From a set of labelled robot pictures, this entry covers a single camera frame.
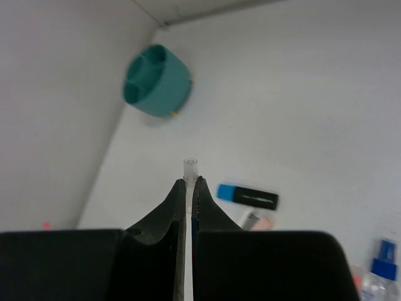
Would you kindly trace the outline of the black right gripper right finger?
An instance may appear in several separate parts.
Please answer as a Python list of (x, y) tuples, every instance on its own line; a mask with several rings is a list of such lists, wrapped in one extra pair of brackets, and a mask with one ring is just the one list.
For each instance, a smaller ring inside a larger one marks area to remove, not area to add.
[(234, 259), (230, 247), (241, 229), (213, 200), (203, 177), (195, 183), (190, 222), (193, 299), (229, 300)]

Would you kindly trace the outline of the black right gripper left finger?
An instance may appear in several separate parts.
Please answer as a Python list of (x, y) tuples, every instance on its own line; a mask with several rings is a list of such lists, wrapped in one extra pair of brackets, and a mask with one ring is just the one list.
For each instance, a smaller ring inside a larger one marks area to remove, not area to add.
[(123, 231), (116, 258), (117, 300), (175, 300), (183, 279), (185, 182)]

